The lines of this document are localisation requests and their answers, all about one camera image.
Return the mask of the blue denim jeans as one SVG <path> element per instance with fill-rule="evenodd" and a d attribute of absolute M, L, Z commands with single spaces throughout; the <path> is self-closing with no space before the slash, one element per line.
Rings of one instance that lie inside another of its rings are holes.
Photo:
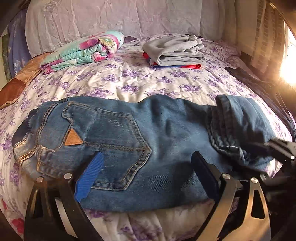
<path fill-rule="evenodd" d="M 75 173 L 102 153 L 103 166 L 81 206 L 131 212 L 205 200 L 191 165 L 195 151 L 221 172 L 236 166 L 263 170 L 271 157 L 250 154 L 242 145 L 273 137 L 260 106 L 246 97 L 219 95 L 209 106 L 166 95 L 135 103 L 76 96 L 30 111 L 11 142 L 15 159 L 33 179 Z"/>

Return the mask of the dark navy garment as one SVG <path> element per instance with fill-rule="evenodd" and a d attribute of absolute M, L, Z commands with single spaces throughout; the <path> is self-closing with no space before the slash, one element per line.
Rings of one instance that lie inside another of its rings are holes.
<path fill-rule="evenodd" d="M 254 93 L 260 96 L 270 109 L 280 118 L 289 130 L 292 141 L 295 142 L 295 124 L 292 117 L 283 102 L 280 93 L 275 86 L 269 82 L 261 81 L 252 77 L 242 68 L 225 67 L 226 71 L 235 77 L 238 81 L 249 87 Z"/>

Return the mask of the brown satin pillow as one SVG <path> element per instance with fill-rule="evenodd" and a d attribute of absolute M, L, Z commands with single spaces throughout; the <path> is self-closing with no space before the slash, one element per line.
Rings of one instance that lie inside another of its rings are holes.
<path fill-rule="evenodd" d="M 1 109 L 15 103 L 23 90 L 41 73 L 40 64 L 50 52 L 32 58 L 25 67 L 11 79 L 0 92 Z"/>

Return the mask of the purple floral bedspread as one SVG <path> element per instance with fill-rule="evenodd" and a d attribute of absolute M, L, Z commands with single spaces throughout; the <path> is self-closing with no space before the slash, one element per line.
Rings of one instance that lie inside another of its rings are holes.
<path fill-rule="evenodd" d="M 292 139 L 285 124 L 262 98 L 226 71 L 226 66 L 244 67 L 235 48 L 224 42 L 205 41 L 206 61 L 201 69 L 152 69 L 142 55 L 144 43 L 145 39 L 125 43 L 106 61 L 39 75 L 13 104 L 1 110 L 1 211 L 20 237 L 33 184 L 13 157 L 11 139 L 29 112 L 43 102 L 71 96 L 138 102 L 163 94 L 214 105 L 220 94 L 244 96 L 253 98 L 263 109 L 277 137 Z M 198 231 L 212 204 L 206 201 L 137 214 L 96 210 L 86 213 L 105 240 L 184 240 Z"/>

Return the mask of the blue patterned hanging cloth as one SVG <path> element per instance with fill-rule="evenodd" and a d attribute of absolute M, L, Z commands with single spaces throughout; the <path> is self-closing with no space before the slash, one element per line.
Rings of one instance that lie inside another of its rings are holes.
<path fill-rule="evenodd" d="M 32 58 L 25 36 L 27 8 L 22 9 L 8 24 L 8 63 L 14 78 Z"/>

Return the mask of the beige striped curtain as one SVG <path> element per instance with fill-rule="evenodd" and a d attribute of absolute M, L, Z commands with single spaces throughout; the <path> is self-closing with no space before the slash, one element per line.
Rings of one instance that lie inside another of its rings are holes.
<path fill-rule="evenodd" d="M 279 11 L 267 1 L 259 1 L 251 65 L 269 78 L 278 78 L 285 44 L 285 22 Z"/>

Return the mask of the floral folded quilt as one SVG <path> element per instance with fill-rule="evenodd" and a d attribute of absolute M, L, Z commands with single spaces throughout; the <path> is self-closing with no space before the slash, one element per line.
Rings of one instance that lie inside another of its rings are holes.
<path fill-rule="evenodd" d="M 83 37 L 49 54 L 41 62 L 40 69 L 44 74 L 48 74 L 74 65 L 97 63 L 110 59 L 124 41 L 123 33 L 118 31 L 106 31 Z"/>

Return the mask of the red folded garment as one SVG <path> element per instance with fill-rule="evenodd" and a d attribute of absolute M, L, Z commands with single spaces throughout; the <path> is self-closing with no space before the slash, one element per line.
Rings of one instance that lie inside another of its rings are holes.
<path fill-rule="evenodd" d="M 172 66 L 161 66 L 158 65 L 155 61 L 153 61 L 150 56 L 146 52 L 144 52 L 143 57 L 145 58 L 146 62 L 151 66 L 151 68 L 188 68 L 188 69 L 200 69 L 202 67 L 201 64 L 194 64 L 194 65 L 172 65 Z"/>

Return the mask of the grey folded sweatpants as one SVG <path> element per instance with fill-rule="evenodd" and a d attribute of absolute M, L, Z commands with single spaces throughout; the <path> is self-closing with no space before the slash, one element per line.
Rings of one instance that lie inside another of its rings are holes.
<path fill-rule="evenodd" d="M 159 66 L 195 65 L 205 61 L 204 45 L 195 35 L 163 37 L 146 42 L 142 50 Z"/>

